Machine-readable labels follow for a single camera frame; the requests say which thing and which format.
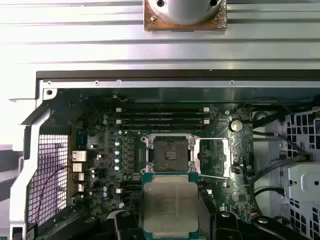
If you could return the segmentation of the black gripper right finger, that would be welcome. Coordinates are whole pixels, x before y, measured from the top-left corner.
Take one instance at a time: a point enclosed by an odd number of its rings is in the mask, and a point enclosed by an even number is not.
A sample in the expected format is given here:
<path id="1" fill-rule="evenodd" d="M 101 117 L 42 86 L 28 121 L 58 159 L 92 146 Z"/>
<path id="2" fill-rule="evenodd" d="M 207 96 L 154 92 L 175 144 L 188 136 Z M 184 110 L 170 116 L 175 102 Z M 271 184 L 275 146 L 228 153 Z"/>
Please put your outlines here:
<path id="1" fill-rule="evenodd" d="M 267 216 L 247 223 L 232 212 L 219 211 L 211 228 L 212 240 L 299 240 L 300 234 Z"/>

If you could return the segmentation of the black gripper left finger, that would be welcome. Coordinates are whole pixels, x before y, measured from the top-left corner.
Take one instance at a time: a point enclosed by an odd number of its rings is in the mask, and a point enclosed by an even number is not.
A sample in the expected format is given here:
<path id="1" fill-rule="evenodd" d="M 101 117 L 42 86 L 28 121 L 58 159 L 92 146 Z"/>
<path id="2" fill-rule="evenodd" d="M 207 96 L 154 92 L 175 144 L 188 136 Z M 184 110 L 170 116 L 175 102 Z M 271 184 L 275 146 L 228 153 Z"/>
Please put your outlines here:
<path id="1" fill-rule="evenodd" d="M 51 240 L 140 240 L 142 228 L 130 211 L 114 211 L 107 220 L 81 216 L 52 230 Z"/>

